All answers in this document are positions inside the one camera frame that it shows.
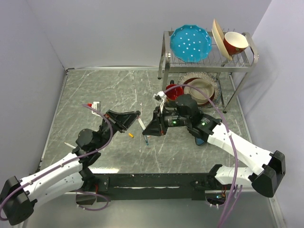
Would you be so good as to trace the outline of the white pen pink tip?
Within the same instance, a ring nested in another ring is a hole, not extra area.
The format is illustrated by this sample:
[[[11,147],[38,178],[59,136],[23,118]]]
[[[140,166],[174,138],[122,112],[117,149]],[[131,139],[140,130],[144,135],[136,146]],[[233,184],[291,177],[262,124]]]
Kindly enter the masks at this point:
[[[141,126],[142,130],[144,131],[146,127],[145,127],[145,125],[144,125],[143,121],[141,120],[141,118],[140,118],[140,117],[138,117],[138,118],[137,118],[137,120],[138,120],[138,122],[139,122],[139,124],[140,124],[140,126]]]

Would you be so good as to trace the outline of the blue pen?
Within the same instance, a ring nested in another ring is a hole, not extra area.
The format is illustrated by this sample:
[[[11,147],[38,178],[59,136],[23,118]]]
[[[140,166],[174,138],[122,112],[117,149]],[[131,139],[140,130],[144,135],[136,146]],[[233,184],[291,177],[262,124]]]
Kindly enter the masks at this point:
[[[145,143],[148,146],[149,145],[149,138],[150,138],[150,136],[149,135],[145,135],[144,138],[145,138]]]

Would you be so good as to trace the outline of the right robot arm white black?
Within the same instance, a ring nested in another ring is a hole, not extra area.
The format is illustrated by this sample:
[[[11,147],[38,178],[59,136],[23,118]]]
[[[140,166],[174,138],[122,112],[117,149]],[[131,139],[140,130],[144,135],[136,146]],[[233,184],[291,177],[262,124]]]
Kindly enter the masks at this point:
[[[203,113],[190,95],[177,97],[175,110],[156,107],[143,135],[163,136],[170,127],[184,126],[195,138],[223,149],[246,165],[241,168],[216,166],[215,173],[208,177],[211,188],[229,184],[252,186],[265,197],[274,196],[285,176],[285,155],[262,149],[226,129],[223,120]]]

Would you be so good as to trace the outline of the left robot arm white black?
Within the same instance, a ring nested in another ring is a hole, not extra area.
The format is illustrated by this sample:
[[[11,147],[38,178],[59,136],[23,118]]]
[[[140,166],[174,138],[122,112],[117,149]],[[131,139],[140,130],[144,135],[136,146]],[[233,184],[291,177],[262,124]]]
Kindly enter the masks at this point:
[[[140,116],[140,111],[118,113],[97,112],[102,123],[97,131],[83,129],[78,133],[77,146],[58,162],[30,176],[7,179],[0,193],[2,221],[18,225],[27,220],[34,209],[69,191],[93,188],[95,176],[89,170],[100,157],[116,132],[124,133]]]

